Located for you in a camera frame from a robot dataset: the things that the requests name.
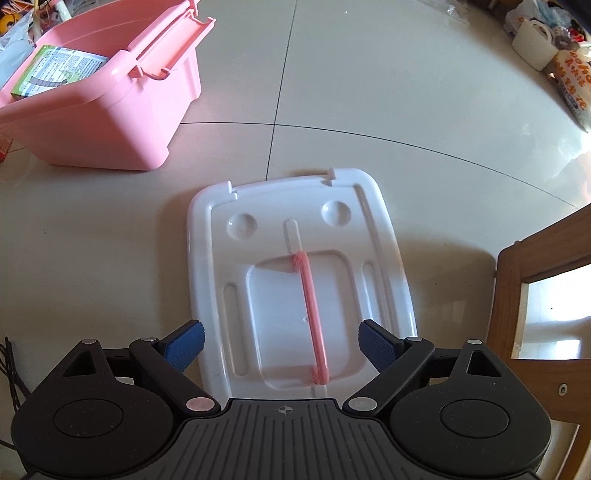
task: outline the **blue gripper pad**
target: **blue gripper pad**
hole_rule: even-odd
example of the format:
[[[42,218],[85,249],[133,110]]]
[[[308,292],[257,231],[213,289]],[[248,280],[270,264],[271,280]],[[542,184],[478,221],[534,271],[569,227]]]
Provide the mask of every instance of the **blue gripper pad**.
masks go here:
[[[205,346],[205,329],[192,320],[162,340],[164,358],[179,372],[184,372]]]
[[[359,349],[378,372],[386,370],[404,349],[404,342],[373,320],[359,324]]]

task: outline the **crosshair marker symbol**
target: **crosshair marker symbol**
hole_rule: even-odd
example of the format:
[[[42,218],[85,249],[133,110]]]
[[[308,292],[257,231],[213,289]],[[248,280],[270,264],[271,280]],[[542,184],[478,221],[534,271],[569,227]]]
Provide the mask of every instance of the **crosshair marker symbol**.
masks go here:
[[[291,408],[289,405],[283,405],[277,409],[279,413],[283,413],[283,415],[289,415],[291,412],[295,411],[294,408]]]

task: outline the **wooden chair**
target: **wooden chair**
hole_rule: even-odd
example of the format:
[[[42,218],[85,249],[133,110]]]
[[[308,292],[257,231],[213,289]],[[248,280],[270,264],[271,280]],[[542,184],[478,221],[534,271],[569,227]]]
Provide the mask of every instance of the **wooden chair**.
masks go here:
[[[589,264],[591,205],[505,248],[498,258],[486,341],[552,419],[579,425],[558,480],[573,480],[591,442],[591,359],[523,360],[517,357],[525,328],[528,285]]]

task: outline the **green and white box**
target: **green and white box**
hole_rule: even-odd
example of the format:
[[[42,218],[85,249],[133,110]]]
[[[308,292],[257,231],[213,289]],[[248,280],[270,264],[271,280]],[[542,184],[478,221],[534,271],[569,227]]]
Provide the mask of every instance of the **green and white box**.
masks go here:
[[[108,60],[107,57],[85,51],[43,45],[11,93],[16,97],[30,97],[60,85],[77,82],[92,75]]]

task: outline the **pink storage bin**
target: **pink storage bin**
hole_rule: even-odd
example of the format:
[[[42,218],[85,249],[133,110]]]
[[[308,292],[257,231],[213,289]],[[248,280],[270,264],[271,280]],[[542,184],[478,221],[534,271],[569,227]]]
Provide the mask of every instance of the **pink storage bin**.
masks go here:
[[[195,0],[177,2],[118,0],[51,29],[0,90],[0,132],[56,165],[158,168],[201,94],[195,47],[215,22],[197,20]],[[45,44],[110,60],[83,80],[15,100],[10,91]]]

